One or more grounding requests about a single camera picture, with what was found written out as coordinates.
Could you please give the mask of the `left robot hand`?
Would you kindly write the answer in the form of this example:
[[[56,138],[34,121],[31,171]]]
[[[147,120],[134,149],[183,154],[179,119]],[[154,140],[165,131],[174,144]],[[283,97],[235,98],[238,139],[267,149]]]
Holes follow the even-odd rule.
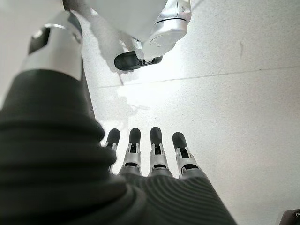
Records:
[[[83,87],[82,29],[62,11],[32,35],[0,111],[3,225],[233,225],[235,220],[188,149],[172,136],[171,174],[158,127],[150,131],[150,173],[133,128],[121,170],[112,173],[120,132],[90,116]]]

